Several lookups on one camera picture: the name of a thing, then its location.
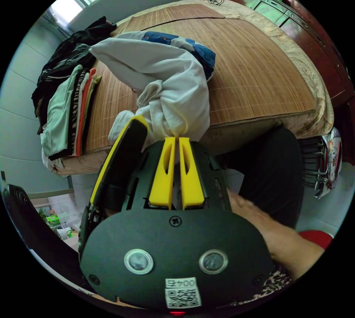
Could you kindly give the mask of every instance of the stack of clothes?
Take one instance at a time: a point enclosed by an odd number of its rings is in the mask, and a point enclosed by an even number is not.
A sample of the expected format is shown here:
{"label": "stack of clothes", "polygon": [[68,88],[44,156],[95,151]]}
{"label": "stack of clothes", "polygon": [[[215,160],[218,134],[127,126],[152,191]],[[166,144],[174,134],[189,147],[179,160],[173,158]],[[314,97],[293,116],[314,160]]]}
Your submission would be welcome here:
{"label": "stack of clothes", "polygon": [[62,157],[82,154],[95,87],[101,80],[92,68],[96,58],[89,49],[115,29],[106,17],[100,18],[62,42],[42,69],[32,101],[48,168],[50,162],[60,165]]}

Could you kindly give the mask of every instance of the red object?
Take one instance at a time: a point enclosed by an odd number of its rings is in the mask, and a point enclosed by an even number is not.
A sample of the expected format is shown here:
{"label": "red object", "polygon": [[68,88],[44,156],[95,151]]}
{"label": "red object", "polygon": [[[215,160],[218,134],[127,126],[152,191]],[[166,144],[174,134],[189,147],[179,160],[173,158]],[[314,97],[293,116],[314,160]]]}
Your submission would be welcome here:
{"label": "red object", "polygon": [[91,86],[91,81],[92,81],[92,77],[95,74],[96,69],[92,68],[89,72],[89,79],[88,81],[86,81],[84,90],[82,92],[82,98],[81,98],[81,110],[80,110],[80,119],[78,122],[78,138],[77,138],[77,143],[75,144],[76,149],[77,149],[77,156],[81,155],[81,142],[82,142],[82,127],[83,127],[83,121],[84,121],[84,113],[85,113],[85,104],[86,104],[86,100],[88,98],[88,93],[89,93],[89,89]]}
{"label": "red object", "polygon": [[175,317],[182,317],[186,312],[170,312],[171,315]]}
{"label": "red object", "polygon": [[328,245],[333,240],[333,237],[325,232],[320,230],[307,230],[304,232],[300,232],[299,235],[304,239],[311,241],[314,244],[319,245],[324,250],[328,247]]}

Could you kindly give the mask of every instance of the bamboo mat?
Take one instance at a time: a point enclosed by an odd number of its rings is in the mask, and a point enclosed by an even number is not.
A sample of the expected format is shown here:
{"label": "bamboo mat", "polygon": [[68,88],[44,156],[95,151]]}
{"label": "bamboo mat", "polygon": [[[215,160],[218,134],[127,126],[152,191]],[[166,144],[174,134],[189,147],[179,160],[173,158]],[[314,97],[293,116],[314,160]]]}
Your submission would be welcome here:
{"label": "bamboo mat", "polygon": [[[178,20],[149,30],[194,39],[216,53],[215,74],[209,81],[211,125],[315,109],[314,97],[291,60],[247,21]],[[100,61],[95,67],[102,81],[92,109],[86,153],[110,147],[107,136],[117,114],[137,110],[137,94]]]}
{"label": "bamboo mat", "polygon": [[116,36],[124,32],[141,31],[172,21],[195,18],[225,17],[200,3],[171,6],[146,13],[142,16],[132,17],[127,22],[119,25],[114,35]]}
{"label": "bamboo mat", "polygon": [[215,74],[209,81],[211,125],[315,109],[296,66],[247,21],[182,20],[148,30],[191,38],[216,53]]}

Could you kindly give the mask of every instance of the qr code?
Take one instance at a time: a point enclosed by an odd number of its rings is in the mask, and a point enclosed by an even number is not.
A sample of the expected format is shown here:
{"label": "qr code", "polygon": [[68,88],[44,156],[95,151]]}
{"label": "qr code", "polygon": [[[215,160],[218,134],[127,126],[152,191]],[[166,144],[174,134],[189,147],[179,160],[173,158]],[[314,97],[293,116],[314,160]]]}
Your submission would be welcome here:
{"label": "qr code", "polygon": [[168,308],[192,308],[201,305],[201,298],[197,287],[165,289],[165,297]]}

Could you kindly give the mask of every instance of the black pants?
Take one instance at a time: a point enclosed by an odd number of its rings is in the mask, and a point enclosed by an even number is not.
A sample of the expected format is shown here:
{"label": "black pants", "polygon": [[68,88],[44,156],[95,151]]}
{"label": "black pants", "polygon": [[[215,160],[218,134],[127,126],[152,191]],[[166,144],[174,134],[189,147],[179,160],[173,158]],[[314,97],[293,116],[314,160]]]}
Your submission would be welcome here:
{"label": "black pants", "polygon": [[302,158],[291,131],[272,129],[217,160],[244,174],[239,191],[243,198],[281,224],[295,228],[303,199]]}

